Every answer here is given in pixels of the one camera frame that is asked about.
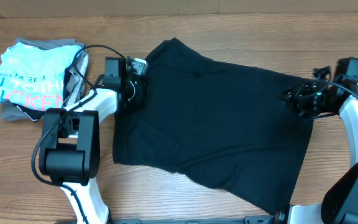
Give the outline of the black t-shirt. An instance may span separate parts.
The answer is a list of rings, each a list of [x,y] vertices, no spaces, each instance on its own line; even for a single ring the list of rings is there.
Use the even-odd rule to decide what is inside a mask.
[[[302,79],[217,62],[178,39],[146,60],[144,105],[115,117],[114,162],[185,174],[271,214],[287,206],[313,122],[280,95]]]

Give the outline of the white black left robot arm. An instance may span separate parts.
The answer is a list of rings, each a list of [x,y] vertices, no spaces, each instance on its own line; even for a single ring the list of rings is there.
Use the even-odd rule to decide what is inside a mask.
[[[32,158],[39,180],[59,187],[76,215],[75,223],[111,223],[96,180],[100,165],[99,125],[110,115],[136,110],[144,102],[148,63],[139,58],[105,59],[88,95],[44,114],[42,136]]]

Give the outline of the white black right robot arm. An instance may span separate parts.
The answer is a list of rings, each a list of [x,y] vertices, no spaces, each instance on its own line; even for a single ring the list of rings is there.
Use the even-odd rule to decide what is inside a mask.
[[[271,223],[358,223],[358,58],[337,61],[336,69],[313,70],[313,78],[290,87],[281,99],[303,119],[337,115],[346,129],[350,169],[321,203],[289,205]]]

